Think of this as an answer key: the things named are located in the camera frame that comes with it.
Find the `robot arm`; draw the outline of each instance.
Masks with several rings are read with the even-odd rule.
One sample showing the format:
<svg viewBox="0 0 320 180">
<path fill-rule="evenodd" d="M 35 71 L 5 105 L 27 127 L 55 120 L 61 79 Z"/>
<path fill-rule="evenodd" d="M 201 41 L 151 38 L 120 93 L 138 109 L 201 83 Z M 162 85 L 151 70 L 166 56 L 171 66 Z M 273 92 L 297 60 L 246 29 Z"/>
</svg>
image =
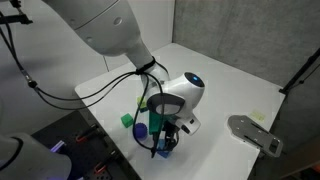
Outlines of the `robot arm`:
<svg viewBox="0 0 320 180">
<path fill-rule="evenodd" d="M 151 53 L 143 43 L 139 26 L 127 0 L 43 0 L 64 21 L 101 55 L 125 54 L 137 69 L 152 63 Z M 194 134 L 200 121 L 194 116 L 204 92 L 204 83 L 192 73 L 184 73 L 170 80 L 167 70 L 158 63 L 146 69 L 162 83 L 165 115 L 175 115 L 171 122 L 187 134 Z M 146 77 L 141 77 L 146 86 Z M 159 87 L 153 79 L 149 81 L 146 95 L 148 109 L 161 114 Z"/>
</svg>

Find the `wire bundle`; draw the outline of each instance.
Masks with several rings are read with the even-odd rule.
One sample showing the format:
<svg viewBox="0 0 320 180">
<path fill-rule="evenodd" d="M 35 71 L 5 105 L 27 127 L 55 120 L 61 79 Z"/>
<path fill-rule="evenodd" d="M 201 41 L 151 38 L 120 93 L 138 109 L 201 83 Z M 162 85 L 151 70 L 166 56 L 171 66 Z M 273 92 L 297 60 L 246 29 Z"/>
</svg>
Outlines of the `wire bundle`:
<svg viewBox="0 0 320 180">
<path fill-rule="evenodd" d="M 95 104 L 97 104 L 98 102 L 100 102 L 103 98 L 105 98 L 109 92 L 111 92 L 120 82 L 122 82 L 123 80 L 127 79 L 128 77 L 132 76 L 132 75 L 143 75 L 143 76 L 146 76 L 147 78 L 147 83 L 146 83 L 146 86 L 144 88 L 144 91 L 143 91 L 143 95 L 142 95 L 142 98 L 139 102 L 139 105 L 137 107 L 137 110 L 136 110 L 136 113 L 135 113 L 135 116 L 134 116 L 134 123 L 133 123 L 133 128 L 132 128 L 132 133 L 133 133 L 133 137 L 135 139 L 135 141 L 143 148 L 145 149 L 148 149 L 151 151 L 152 153 L 152 157 L 154 157 L 155 153 L 157 151 L 166 151 L 166 149 L 157 149 L 157 145 L 158 145 L 158 141 L 159 141 L 159 137 L 160 137 L 160 133 L 161 133 L 161 127 L 163 126 L 163 119 L 164 119 L 164 98 L 163 98 L 163 90 L 162 90 L 162 87 L 161 87 L 161 83 L 159 82 L 159 80 L 157 78 L 155 78 L 153 75 L 149 74 L 149 73 L 146 73 L 146 72 L 141 72 L 139 70 L 137 71 L 132 71 L 132 72 L 127 72 L 127 73 L 124 73 L 118 77 L 116 77 L 114 80 L 112 80 L 110 83 L 108 83 L 107 85 L 105 85 L 104 87 L 102 87 L 100 90 L 96 91 L 95 93 L 93 94 L 90 94 L 88 96 L 85 96 L 85 97 L 82 97 L 82 98 L 61 98 L 61 97 L 57 97 L 57 96 L 54 96 L 52 94 L 49 94 L 47 92 L 45 92 L 43 89 L 41 89 L 40 87 L 37 86 L 37 83 L 36 81 L 33 81 L 31 77 L 29 77 L 29 74 L 27 73 L 27 71 L 24 69 L 24 67 L 21 65 L 20 61 L 19 61 L 19 58 L 17 56 L 17 53 L 16 53 L 16 49 L 15 49 L 15 46 L 14 46 L 14 42 L 13 42 L 13 37 L 12 37 L 12 31 L 11 31 L 11 28 L 10 28 L 10 25 L 9 23 L 6 21 L 5 19 L 5 16 L 2 14 L 2 12 L 0 11 L 0 16 L 5 20 L 5 25 L 6 25 L 6 28 L 7 28 L 7 31 L 8 31 L 8 36 L 9 36 L 9 41 L 7 39 L 7 37 L 5 36 L 4 32 L 2 31 L 2 28 L 0 27 L 0 34 L 6 44 L 6 46 L 8 47 L 10 53 L 12 54 L 12 57 L 13 59 L 15 60 L 15 63 L 17 65 L 17 67 L 19 68 L 20 72 L 24 75 L 24 76 L 28 76 L 27 79 L 30 79 L 33 83 L 33 86 L 29 86 L 31 88 L 33 88 L 35 90 L 35 92 L 39 95 L 39 97 L 45 102 L 47 103 L 48 105 L 54 107 L 54 108 L 57 108 L 57 109 L 61 109 L 61 110 L 81 110 L 81 109 L 85 109 L 85 108 L 88 108 L 88 107 L 91 107 Z M 149 85 L 149 78 L 152 78 L 158 85 L 159 89 L 160 89 L 160 95 L 161 95 L 161 105 L 162 105 L 162 109 L 161 109 L 161 123 L 160 123 L 160 126 L 159 126 L 159 129 L 158 129 L 158 132 L 154 134 L 154 144 L 153 144 L 153 147 L 147 147 L 146 145 L 142 144 L 136 137 L 136 134 L 135 134 L 135 125 L 136 125 L 136 122 L 137 122 L 137 118 L 138 118 L 138 113 L 139 113 L 139 109 L 141 107 L 141 104 L 142 104 L 142 101 L 147 93 L 147 90 L 148 90 L 148 85 Z M 113 83 L 115 83 L 102 97 L 100 97 L 98 100 L 96 100 L 95 102 L 87 105 L 87 106 L 83 106 L 83 107 L 80 107 L 80 108 L 66 108 L 66 107 L 60 107 L 60 106 L 57 106 L 51 102 L 49 102 L 44 96 L 47 96 L 49 98 L 52 98 L 52 99 L 56 99 L 56 100 L 60 100 L 60 101 L 79 101 L 79 100 L 84 100 L 84 99 L 88 99 L 88 98 L 91 98 L 99 93 L 101 93 L 103 90 L 105 90 L 107 87 L 109 87 L 110 85 L 112 85 Z M 179 135 L 178 133 L 176 133 L 176 136 L 177 136 L 177 143 L 176 145 L 178 144 L 179 142 Z"/>
</svg>

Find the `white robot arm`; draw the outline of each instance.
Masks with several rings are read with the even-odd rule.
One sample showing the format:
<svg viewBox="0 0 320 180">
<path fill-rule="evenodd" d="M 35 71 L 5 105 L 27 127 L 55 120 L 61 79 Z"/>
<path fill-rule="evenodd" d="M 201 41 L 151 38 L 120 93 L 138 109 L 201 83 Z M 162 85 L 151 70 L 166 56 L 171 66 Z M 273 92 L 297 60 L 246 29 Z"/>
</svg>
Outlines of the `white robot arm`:
<svg viewBox="0 0 320 180">
<path fill-rule="evenodd" d="M 125 54 L 137 69 L 152 64 L 154 58 L 144 45 L 137 21 L 127 0 L 43 0 L 96 52 L 106 56 Z M 194 134 L 200 121 L 193 114 L 204 92 L 202 80 L 185 73 L 170 80 L 167 70 L 154 63 L 145 72 L 156 77 L 163 86 L 165 115 L 176 115 L 173 122 L 187 134 Z M 148 109 L 161 113 L 159 87 L 149 82 L 146 96 Z"/>
<path fill-rule="evenodd" d="M 163 98 L 164 115 L 176 117 L 170 121 L 171 126 L 177 126 L 189 135 L 193 135 L 199 129 L 200 121 L 193 114 L 193 109 L 203 95 L 204 83 L 198 76 L 187 72 L 179 78 L 170 80 L 167 70 L 155 62 L 144 45 L 127 0 L 43 1 L 96 52 L 106 56 L 125 54 L 138 70 L 151 74 L 161 83 L 163 97 L 156 81 L 154 79 L 149 81 L 146 100 L 150 111 L 161 114 Z M 141 76 L 141 80 L 146 87 L 147 78 Z M 0 147 L 5 147 L 0 148 L 0 179 L 9 177 L 21 179 L 22 176 L 29 179 L 48 179 L 46 177 L 67 179 L 71 169 L 68 157 L 49 152 L 26 134 L 16 134 L 15 137 L 16 139 L 0 134 Z M 39 160 L 26 160 L 26 157 L 31 158 L 30 154 L 38 154 Z M 15 173 L 16 169 L 20 172 L 25 171 L 28 175 Z"/>
</svg>

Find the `cable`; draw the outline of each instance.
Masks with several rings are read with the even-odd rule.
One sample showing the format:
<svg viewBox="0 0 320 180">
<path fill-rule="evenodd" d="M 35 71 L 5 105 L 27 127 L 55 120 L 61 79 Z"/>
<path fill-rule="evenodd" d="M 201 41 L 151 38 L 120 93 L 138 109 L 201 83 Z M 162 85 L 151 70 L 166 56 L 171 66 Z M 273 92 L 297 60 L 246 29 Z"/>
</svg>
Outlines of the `cable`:
<svg viewBox="0 0 320 180">
<path fill-rule="evenodd" d="M 18 59 L 18 57 L 17 57 L 17 53 L 16 53 L 16 49 L 15 49 L 15 46 L 14 46 L 13 37 L 12 37 L 12 31 L 11 31 L 10 25 L 9 25 L 8 21 L 6 20 L 5 16 L 2 14 L 1 11 L 0 11 L 0 16 L 4 19 L 4 22 L 5 22 L 7 31 L 8 31 L 10 43 L 9 43 L 8 39 L 6 38 L 4 32 L 2 31 L 1 27 L 0 27 L 0 34 L 1 34 L 2 38 L 3 38 L 3 40 L 5 41 L 5 44 L 6 44 L 6 46 L 8 47 L 9 51 L 11 52 L 11 55 L 13 56 L 13 59 L 15 60 L 15 63 L 16 63 L 16 65 L 18 66 L 18 68 L 19 68 L 19 70 L 21 71 L 21 73 L 22 73 L 24 76 L 26 76 L 26 75 L 29 76 L 28 73 L 26 72 L 26 70 L 25 70 L 25 69 L 23 68 L 23 66 L 21 65 L 21 63 L 20 63 L 20 61 L 19 61 L 19 59 Z M 47 103 L 48 105 L 50 105 L 50 106 L 52 106 L 52 107 L 54 107 L 54 108 L 58 108 L 58 109 L 61 109 L 61 110 L 80 110 L 80 109 L 88 108 L 88 107 L 93 106 L 93 105 L 95 105 L 96 103 L 100 102 L 100 101 L 101 101 L 111 90 L 113 90 L 113 88 L 115 88 L 121 81 L 123 81 L 124 79 L 128 78 L 129 76 L 131 76 L 131 75 L 133 75 L 133 74 L 137 74 L 137 72 L 128 72 L 128 73 L 122 74 L 122 75 L 120 75 L 119 77 L 117 77 L 117 78 L 115 78 L 114 80 L 112 80 L 112 81 L 111 81 L 110 83 L 108 83 L 106 86 L 104 86 L 103 88 L 101 88 L 99 91 L 97 91 L 97 92 L 95 92 L 95 93 L 93 93 L 93 94 L 91 94 L 91 95 L 82 97 L 82 98 L 74 98 L 74 99 L 71 99 L 71 98 L 61 98 L 61 97 L 57 97 L 57 96 L 51 95 L 51 94 L 45 92 L 44 90 L 42 90 L 40 87 L 37 87 L 37 86 L 36 86 L 37 84 L 36 84 L 35 81 L 33 81 L 33 82 L 35 83 L 35 86 L 33 86 L 32 88 L 36 91 L 36 93 L 39 95 L 39 97 L 40 97 L 45 103 Z M 138 142 L 138 144 L 140 144 L 141 146 L 143 146 L 143 147 L 145 147 L 145 148 L 147 148 L 147 149 L 150 149 L 151 152 L 152 152 L 152 157 L 154 157 L 155 152 L 157 151 L 157 145 L 158 145 L 158 142 L 159 142 L 159 137 L 160 137 L 160 133 L 161 133 L 161 127 L 163 126 L 163 121 L 164 121 L 164 120 L 163 120 L 163 116 L 164 116 L 163 90 L 162 90 L 162 87 L 161 87 L 161 83 L 160 83 L 160 82 L 158 81 L 158 79 L 155 78 L 153 75 L 151 75 L 151 74 L 149 74 L 149 73 L 145 73 L 145 72 L 143 72 L 143 73 L 141 73 L 141 74 L 146 75 L 148 83 L 147 83 L 147 85 L 146 85 L 146 87 L 145 87 L 145 90 L 144 90 L 144 93 L 143 93 L 143 97 L 142 97 L 142 99 L 141 99 L 141 101 L 140 101 L 140 103 L 139 103 L 137 112 L 139 112 L 139 109 L 140 109 L 141 104 L 142 104 L 142 100 L 143 100 L 143 98 L 144 98 L 145 95 L 146 95 L 147 88 L 148 88 L 148 84 L 149 84 L 149 77 L 148 77 L 148 76 L 150 76 L 151 78 L 153 78 L 153 79 L 156 81 L 156 83 L 157 83 L 157 85 L 158 85 L 158 87 L 159 87 L 159 89 L 160 89 L 161 105 L 162 105 L 162 109 L 161 109 L 161 123 L 160 123 L 159 129 L 158 129 L 158 132 L 157 132 L 156 135 L 155 135 L 154 145 L 153 145 L 152 148 L 149 148 L 149 147 L 143 145 L 142 143 L 140 143 L 140 142 L 138 141 L 138 139 L 136 139 L 136 137 L 135 137 L 135 132 L 134 132 L 134 137 L 135 137 L 136 141 Z M 95 101 L 94 103 L 92 103 L 92 104 L 90 104 L 90 105 L 88 105 L 88 106 L 84 106 L 84 107 L 80 107 L 80 108 L 64 108 L 64 107 L 59 107 L 59 106 L 56 106 L 56 105 L 52 104 L 51 102 L 49 102 L 47 99 L 45 99 L 45 98 L 42 96 L 42 94 L 44 94 L 44 95 L 46 95 L 46 96 L 48 96 L 48 97 L 50 97 L 50 98 L 57 99 L 57 100 L 62 100 L 62 101 L 77 101 L 77 100 L 83 100 L 83 99 L 87 99 L 87 98 L 93 97 L 93 96 L 95 96 L 96 94 L 102 92 L 105 88 L 107 88 L 109 85 L 111 85 L 112 83 L 114 83 L 114 82 L 115 82 L 116 80 L 118 80 L 118 79 L 120 79 L 120 80 L 119 80 L 110 90 L 108 90 L 100 99 L 98 99 L 97 101 Z"/>
<path fill-rule="evenodd" d="M 3 38 L 3 40 L 5 41 L 5 44 L 7 45 L 9 51 L 11 52 L 11 55 L 13 56 L 18 68 L 20 71 L 25 71 L 25 69 L 23 68 L 23 66 L 21 65 L 21 63 L 19 62 L 19 59 L 17 57 L 17 54 L 16 54 L 16 50 L 15 50 L 15 46 L 14 46 L 14 42 L 13 42 L 13 38 L 12 38 L 12 31 L 11 31 L 11 28 L 10 28 L 10 25 L 9 23 L 7 22 L 5 16 L 3 15 L 3 13 L 0 11 L 0 16 L 4 19 L 5 21 L 5 25 L 7 27 L 7 30 L 8 30 L 8 35 L 9 35 L 9 39 L 10 39 L 10 43 L 8 41 L 8 39 L 6 38 L 4 32 L 2 31 L 1 27 L 0 27 L 0 34 Z M 97 92 L 91 94 L 91 95 L 88 95 L 88 96 L 85 96 L 85 97 L 82 97 L 82 98 L 61 98 L 61 97 L 57 97 L 57 96 L 54 96 L 54 95 L 51 95 L 47 92 L 45 92 L 44 90 L 42 90 L 40 87 L 37 87 L 37 91 L 41 92 L 42 94 L 50 97 L 50 98 L 53 98 L 53 99 L 57 99 L 57 100 L 61 100 L 61 101 L 78 101 L 78 100 L 83 100 L 83 99 L 87 99 L 87 98 L 90 98 L 90 97 L 93 97 L 97 94 L 99 94 L 100 92 L 102 92 L 105 88 L 107 88 L 110 84 L 112 84 L 113 82 L 115 82 L 116 80 L 120 79 L 121 77 L 125 76 L 125 75 L 128 75 L 128 74 L 134 74 L 135 72 L 128 72 L 128 73 L 125 73 L 125 74 L 122 74 L 120 75 L 119 77 L 117 77 L 116 79 L 114 79 L 113 81 L 111 81 L 110 83 L 108 83 L 106 86 L 104 86 L 103 88 L 101 88 L 100 90 L 98 90 Z"/>
<path fill-rule="evenodd" d="M 309 79 L 310 76 L 311 76 L 314 72 L 316 72 L 316 70 L 317 70 L 319 67 L 320 67 L 320 64 L 318 64 L 303 80 L 300 80 L 300 81 L 298 82 L 298 84 L 295 84 L 295 85 L 291 86 L 291 87 L 288 89 L 288 92 L 290 92 L 292 89 L 300 86 L 301 84 L 304 84 L 305 81 L 306 81 L 307 79 Z"/>
<path fill-rule="evenodd" d="M 109 82 L 107 85 L 105 85 L 103 88 L 101 88 L 100 90 L 98 90 L 97 92 L 93 93 L 93 94 L 90 94 L 88 96 L 85 96 L 85 97 L 82 97 L 82 98 L 75 98 L 75 99 L 68 99 L 68 98 L 60 98 L 60 97 L 57 97 L 57 96 L 54 96 L 54 95 L 51 95 L 45 91 L 43 91 L 41 88 L 38 88 L 38 90 L 45 94 L 46 96 L 49 96 L 53 99 L 57 99 L 57 100 L 61 100 L 61 101 L 78 101 L 78 100 L 83 100 L 83 99 L 87 99 L 87 98 L 90 98 L 92 96 L 95 96 L 97 94 L 99 94 L 100 92 L 102 92 L 105 88 L 107 88 L 110 84 L 112 84 L 114 81 L 120 79 L 121 77 L 125 76 L 125 75 L 133 75 L 135 72 L 127 72 L 127 73 L 124 73 L 118 77 L 116 77 L 114 80 L 112 80 L 111 82 Z"/>
<path fill-rule="evenodd" d="M 11 46 L 8 46 L 8 44 L 7 44 L 7 46 L 8 46 L 8 48 L 9 48 L 9 50 L 10 50 L 12 56 L 13 56 L 13 59 L 15 60 L 17 66 L 18 66 L 19 70 L 22 71 L 22 70 L 24 70 L 24 68 L 23 68 L 23 66 L 20 64 L 19 59 L 18 59 L 18 57 L 17 57 L 16 49 L 15 49 L 14 43 L 13 43 L 12 31 L 11 31 L 10 25 L 9 25 L 6 17 L 2 14 L 1 11 L 0 11 L 0 16 L 4 19 L 4 23 L 5 23 L 5 25 L 6 25 L 6 27 L 7 27 L 7 30 L 8 30 L 8 35 L 9 35 L 9 40 L 10 40 Z M 3 33 L 1 33 L 1 36 L 2 36 L 2 38 L 3 38 L 4 40 L 6 39 Z"/>
<path fill-rule="evenodd" d="M 307 80 L 318 68 L 320 67 L 320 64 L 318 64 L 308 75 L 303 79 L 303 81 Z"/>
<path fill-rule="evenodd" d="M 148 149 L 148 150 L 151 150 L 152 148 L 147 147 L 146 145 L 142 144 L 142 143 L 138 140 L 138 138 L 137 138 L 137 136 L 136 136 L 136 132 L 135 132 L 135 129 L 136 129 L 135 127 L 136 127 L 136 122 L 137 122 L 137 118 L 138 118 L 138 113 L 139 113 L 141 104 L 142 104 L 142 102 L 143 102 L 143 100 L 144 100 L 144 97 L 145 97 L 145 95 L 147 94 L 147 90 L 148 90 L 148 86 L 149 86 L 149 77 L 148 77 L 147 75 L 145 75 L 145 76 L 147 77 L 147 83 L 146 83 L 146 86 L 144 87 L 144 90 L 143 90 L 143 93 L 142 93 L 142 96 L 141 96 L 139 105 L 138 105 L 137 110 L 136 110 L 136 113 L 135 113 L 135 115 L 134 115 L 133 127 L 132 127 L 132 134 L 133 134 L 133 138 L 136 140 L 136 142 L 137 142 L 141 147 L 143 147 L 143 148 L 145 148 L 145 149 Z"/>
<path fill-rule="evenodd" d="M 163 90 L 162 90 L 162 86 L 161 83 L 159 82 L 159 80 L 157 78 L 155 78 L 153 75 L 149 74 L 149 73 L 145 73 L 148 76 L 150 76 L 153 80 L 156 81 L 159 89 L 160 89 L 160 96 L 161 96 L 161 122 L 160 122 L 160 126 L 158 129 L 158 132 L 156 133 L 156 137 L 155 137 L 155 141 L 153 144 L 153 148 L 151 149 L 151 157 L 154 157 L 155 153 L 157 152 L 157 146 L 158 146 L 158 142 L 159 142 L 159 138 L 160 138 L 160 133 L 161 133 L 161 128 L 163 126 L 163 116 L 164 116 L 164 98 L 163 98 Z"/>
<path fill-rule="evenodd" d="M 111 92 L 111 90 L 113 90 L 113 88 L 115 88 L 121 81 L 123 81 L 124 79 L 126 79 L 126 78 L 128 78 L 129 76 L 132 76 L 132 75 L 133 75 L 133 74 L 129 74 L 129 75 L 125 76 L 124 78 L 120 79 L 116 84 L 114 84 L 114 86 L 113 86 L 111 89 L 109 89 L 109 90 L 108 90 L 101 98 L 99 98 L 97 101 L 89 104 L 88 106 L 84 106 L 84 107 L 80 107 L 80 108 L 64 108 L 64 107 L 59 107 L 59 106 L 57 106 L 57 105 L 52 104 L 52 103 L 49 102 L 47 99 L 45 99 L 45 98 L 41 95 L 40 91 L 38 91 L 37 89 L 35 89 L 35 91 L 36 91 L 36 93 L 39 95 L 39 97 L 40 97 L 45 103 L 47 103 L 48 105 L 50 105 L 50 106 L 52 106 L 52 107 L 54 107 L 54 108 L 61 109 L 61 110 L 81 110 L 81 109 L 85 109 L 85 108 L 91 107 L 91 106 L 97 104 L 98 102 L 100 102 L 100 101 L 101 101 L 103 98 L 105 98 L 106 95 L 109 94 L 109 92 Z"/>
</svg>

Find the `white table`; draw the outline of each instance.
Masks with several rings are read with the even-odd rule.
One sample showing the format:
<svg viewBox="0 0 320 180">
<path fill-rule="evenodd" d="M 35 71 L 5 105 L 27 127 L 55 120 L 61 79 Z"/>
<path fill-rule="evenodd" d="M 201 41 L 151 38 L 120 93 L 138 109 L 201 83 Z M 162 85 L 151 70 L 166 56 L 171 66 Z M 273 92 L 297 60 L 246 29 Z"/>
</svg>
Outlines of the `white table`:
<svg viewBox="0 0 320 180">
<path fill-rule="evenodd" d="M 193 72 L 204 81 L 206 90 L 195 109 L 202 123 L 198 132 L 189 136 L 180 131 L 180 143 L 168 159 L 159 155 L 151 159 L 151 153 L 134 141 L 131 127 L 124 128 L 120 120 L 128 112 L 134 115 L 136 110 L 136 98 L 143 90 L 137 76 L 124 81 L 104 100 L 89 108 L 101 126 L 142 179 L 247 179 L 259 151 L 233 137 L 227 119 L 230 115 L 259 111 L 265 119 L 257 122 L 269 130 L 284 100 L 284 95 L 278 92 L 281 87 L 177 44 L 169 44 L 153 55 L 168 69 L 171 78 Z M 79 97 L 91 94 L 132 70 L 135 67 L 131 63 L 123 65 L 78 85 L 76 92 Z M 99 97 L 101 95 L 84 103 L 88 105 Z M 139 117 L 141 122 L 147 123 L 147 120 L 148 113 Z"/>
</svg>

